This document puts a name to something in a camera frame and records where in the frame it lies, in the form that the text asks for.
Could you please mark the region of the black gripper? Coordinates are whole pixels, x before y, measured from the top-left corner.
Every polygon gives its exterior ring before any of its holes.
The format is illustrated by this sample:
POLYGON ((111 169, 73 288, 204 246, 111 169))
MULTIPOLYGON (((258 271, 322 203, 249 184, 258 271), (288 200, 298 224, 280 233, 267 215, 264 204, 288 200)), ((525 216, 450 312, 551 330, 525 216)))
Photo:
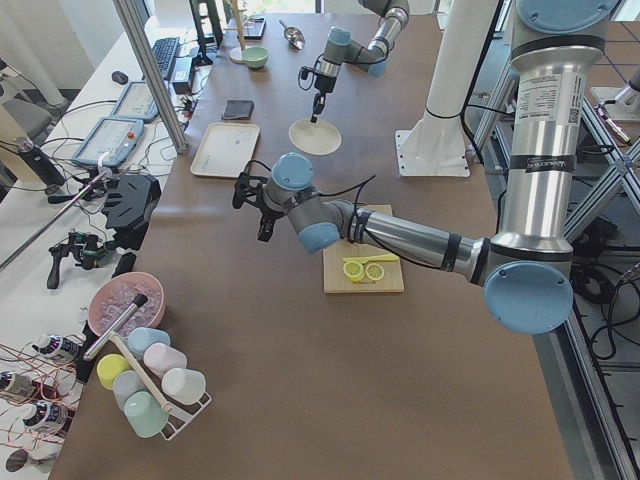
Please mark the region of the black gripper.
POLYGON ((311 123, 316 123, 318 116, 322 114, 325 107, 325 96, 334 91, 336 84, 336 77, 332 75, 326 75, 319 70, 315 73, 314 87, 317 89, 318 94, 314 95, 311 123))
POLYGON ((252 197, 249 203, 266 218, 260 221, 257 239, 269 242, 273 235, 275 221, 286 216, 283 201, 289 193, 274 182, 257 183, 250 187, 252 197))

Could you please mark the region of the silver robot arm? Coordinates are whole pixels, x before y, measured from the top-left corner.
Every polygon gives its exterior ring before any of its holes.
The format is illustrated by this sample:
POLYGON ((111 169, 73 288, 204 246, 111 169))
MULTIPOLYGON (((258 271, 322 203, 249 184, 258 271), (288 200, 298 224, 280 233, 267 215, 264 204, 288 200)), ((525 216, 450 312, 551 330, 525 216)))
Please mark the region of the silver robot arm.
MULTIPOLYGON (((502 1, 454 1, 439 48, 423 117, 398 130, 401 176, 469 176, 462 140, 463 110, 493 36, 502 1)), ((332 27, 313 83, 310 124, 317 123, 343 64, 380 76, 401 31, 409 1, 358 1, 382 19, 368 46, 332 27)), ((282 155, 270 177, 242 173, 234 208, 261 212, 259 241, 269 241, 286 216, 309 253, 339 239, 369 244, 418 266, 454 272, 484 288, 491 315, 505 327, 542 334, 564 323, 573 304, 569 281, 573 248, 563 234, 576 167, 587 72, 604 54, 616 1, 515 1, 507 67, 519 75, 507 189, 498 232, 477 240, 384 215, 358 201, 324 202, 311 162, 282 155)))
POLYGON ((408 1, 359 1, 359 4, 380 18, 378 28, 369 42, 359 43, 352 38, 350 31, 333 26, 324 50, 314 65, 300 68, 299 79, 306 80, 312 75, 312 86, 316 89, 310 117, 312 124, 319 120, 326 97, 334 91, 342 65, 355 66, 374 77, 381 76, 397 37, 409 23, 408 1))

